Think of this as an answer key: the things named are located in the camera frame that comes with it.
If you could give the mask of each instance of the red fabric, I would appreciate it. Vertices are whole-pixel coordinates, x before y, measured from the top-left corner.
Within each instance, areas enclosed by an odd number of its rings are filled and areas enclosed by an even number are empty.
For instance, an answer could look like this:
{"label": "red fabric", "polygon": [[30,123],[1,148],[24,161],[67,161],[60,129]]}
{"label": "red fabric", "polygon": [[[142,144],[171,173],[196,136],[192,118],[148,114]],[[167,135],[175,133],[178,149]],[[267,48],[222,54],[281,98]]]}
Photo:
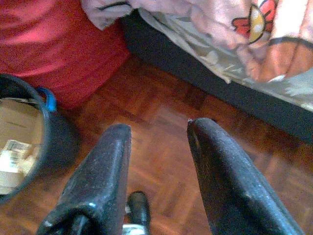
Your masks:
{"label": "red fabric", "polygon": [[0,73],[51,89],[71,109],[129,57],[119,23],[104,31],[78,0],[2,0]]}

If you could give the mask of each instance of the wooden parquet floor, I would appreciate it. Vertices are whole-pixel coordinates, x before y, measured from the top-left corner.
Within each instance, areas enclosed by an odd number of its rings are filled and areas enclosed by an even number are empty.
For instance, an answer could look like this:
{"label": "wooden parquet floor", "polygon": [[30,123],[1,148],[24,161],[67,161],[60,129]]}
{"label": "wooden parquet floor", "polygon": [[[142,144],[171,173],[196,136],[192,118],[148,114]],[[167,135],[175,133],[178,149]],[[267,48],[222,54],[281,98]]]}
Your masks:
{"label": "wooden parquet floor", "polygon": [[63,111],[82,135],[76,164],[38,179],[0,207],[0,235],[34,234],[75,167],[111,124],[132,127],[128,192],[147,193],[152,235],[209,235],[186,128],[214,119],[247,151],[295,220],[313,234],[313,146],[205,94],[135,56],[76,110]]}

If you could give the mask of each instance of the blue handle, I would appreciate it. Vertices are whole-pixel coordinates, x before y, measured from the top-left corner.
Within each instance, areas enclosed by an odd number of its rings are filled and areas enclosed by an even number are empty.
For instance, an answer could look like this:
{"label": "blue handle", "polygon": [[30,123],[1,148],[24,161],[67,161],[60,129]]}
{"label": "blue handle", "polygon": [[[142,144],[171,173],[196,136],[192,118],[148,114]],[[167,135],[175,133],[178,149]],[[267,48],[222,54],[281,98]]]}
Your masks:
{"label": "blue handle", "polygon": [[46,95],[46,107],[50,112],[56,112],[57,111],[57,100],[54,96],[54,94],[43,87],[38,87],[36,89],[38,92],[44,93]]}

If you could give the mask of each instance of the black bucket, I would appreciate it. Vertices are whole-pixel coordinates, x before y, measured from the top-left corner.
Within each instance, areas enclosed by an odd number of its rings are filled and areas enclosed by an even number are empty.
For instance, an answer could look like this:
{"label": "black bucket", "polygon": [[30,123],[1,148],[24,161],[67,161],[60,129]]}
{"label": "black bucket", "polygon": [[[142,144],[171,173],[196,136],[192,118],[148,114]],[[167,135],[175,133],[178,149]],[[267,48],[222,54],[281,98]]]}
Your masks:
{"label": "black bucket", "polygon": [[27,98],[36,101],[43,113],[43,139],[37,161],[23,182],[8,195],[0,195],[0,204],[6,202],[38,175],[47,175],[74,163],[80,147],[79,135],[64,117],[51,110],[39,93],[18,77],[0,74],[0,98]]}

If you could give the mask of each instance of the pink blanket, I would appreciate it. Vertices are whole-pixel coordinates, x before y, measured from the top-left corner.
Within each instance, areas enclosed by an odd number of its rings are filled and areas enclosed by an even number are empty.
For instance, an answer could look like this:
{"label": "pink blanket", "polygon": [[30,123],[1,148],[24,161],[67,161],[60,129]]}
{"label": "pink blanket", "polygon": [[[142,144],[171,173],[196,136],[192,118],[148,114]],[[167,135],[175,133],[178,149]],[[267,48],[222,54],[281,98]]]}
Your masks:
{"label": "pink blanket", "polygon": [[100,29],[134,8],[190,17],[217,46],[235,49],[256,81],[313,67],[313,0],[82,0]]}

